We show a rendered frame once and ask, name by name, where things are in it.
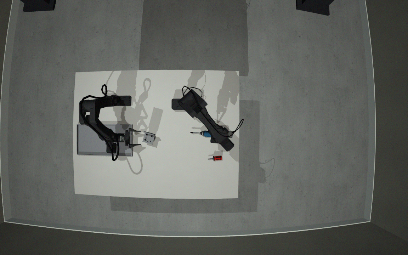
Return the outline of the red and black screwdriver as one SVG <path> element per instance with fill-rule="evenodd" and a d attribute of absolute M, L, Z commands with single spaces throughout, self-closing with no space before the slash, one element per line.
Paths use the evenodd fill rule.
<path fill-rule="evenodd" d="M 221 155 L 218 155 L 218 156 L 213 156 L 213 158 L 212 158 L 214 161 L 217 161 L 217 160 L 222 160 L 222 156 Z"/>

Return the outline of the dark blue electric screwdriver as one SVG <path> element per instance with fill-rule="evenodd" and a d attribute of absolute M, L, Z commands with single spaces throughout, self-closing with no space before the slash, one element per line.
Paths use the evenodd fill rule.
<path fill-rule="evenodd" d="M 200 135 L 202 135 L 202 136 L 204 136 L 204 137 L 211 137 L 211 135 L 210 135 L 210 133 L 209 133 L 209 131 L 202 131 L 202 132 L 198 132 L 198 134 L 200 134 Z"/>

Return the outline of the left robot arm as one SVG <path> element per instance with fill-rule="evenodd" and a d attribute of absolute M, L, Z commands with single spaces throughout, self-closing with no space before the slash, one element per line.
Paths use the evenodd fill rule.
<path fill-rule="evenodd" d="M 191 92 L 194 94 L 199 107 Z M 206 126 L 210 135 L 213 137 L 212 139 L 216 143 L 219 143 L 221 145 L 223 144 L 222 147 L 226 151 L 230 151 L 234 147 L 234 144 L 232 143 L 231 140 L 229 140 L 228 133 L 232 132 L 233 134 L 233 131 L 228 131 L 228 129 L 222 128 L 217 123 L 215 123 L 206 110 L 205 106 L 207 106 L 208 104 L 205 102 L 205 100 L 203 100 L 202 97 L 200 97 L 199 94 L 197 94 L 193 89 L 191 89 L 191 92 L 189 91 L 188 93 L 186 93 L 186 95 L 184 95 L 181 99 L 172 99 L 171 108 L 172 109 L 183 109 L 187 111 L 187 113 L 191 115 L 192 118 L 194 117 L 198 118 Z M 222 135 L 226 137 L 223 137 Z"/>

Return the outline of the grey angle bracket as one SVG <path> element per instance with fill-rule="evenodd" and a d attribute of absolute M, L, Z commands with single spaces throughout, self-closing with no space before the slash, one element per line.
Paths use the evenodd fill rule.
<path fill-rule="evenodd" d="M 148 135 L 146 136 L 146 134 L 148 134 Z M 152 135 L 152 137 L 151 137 L 151 135 Z M 154 136 L 155 136 L 155 134 L 152 134 L 152 133 L 149 133 L 149 132 L 144 132 L 143 142 L 153 144 Z"/>

